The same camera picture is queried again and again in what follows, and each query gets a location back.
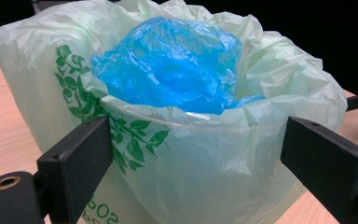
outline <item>green leaf print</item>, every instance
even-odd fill
[[[67,45],[58,46],[56,51],[57,71],[53,72],[53,75],[62,87],[62,96],[68,104],[69,111],[82,122],[108,116],[111,123],[114,161],[120,171],[125,175],[126,169],[138,171],[144,167],[145,153],[156,156],[156,148],[165,141],[169,129],[164,126],[166,130],[154,133],[150,131],[150,120],[126,120],[120,116],[121,112],[115,116],[108,113],[100,105],[106,93],[101,90],[86,91],[84,88],[82,76],[90,72],[85,58],[73,54]]]

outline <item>translucent plastic bag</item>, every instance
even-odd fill
[[[267,99],[221,115],[130,105],[90,73],[153,17],[206,21],[242,43],[236,97]],[[288,116],[336,131],[344,91],[322,61],[255,17],[172,0],[79,1],[0,27],[0,67],[42,151],[81,121],[109,116],[115,162],[83,213],[88,223],[273,223],[304,189],[280,162]]]

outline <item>crumpled blue plastic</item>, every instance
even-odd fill
[[[264,99],[235,99],[240,58],[240,40],[215,25],[156,17],[134,27],[103,56],[92,56],[91,71],[110,95],[129,104],[221,114]]]

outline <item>black background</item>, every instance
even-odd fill
[[[265,31],[277,31],[322,59],[324,71],[343,89],[358,94],[358,1],[187,0],[186,3],[205,6],[212,13],[254,15]],[[0,0],[0,25],[33,14],[29,0]]]

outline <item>table surface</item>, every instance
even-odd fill
[[[358,109],[345,113],[339,134],[358,145]],[[0,175],[36,172],[41,156],[0,69]],[[277,221],[286,223],[338,223],[308,191]]]

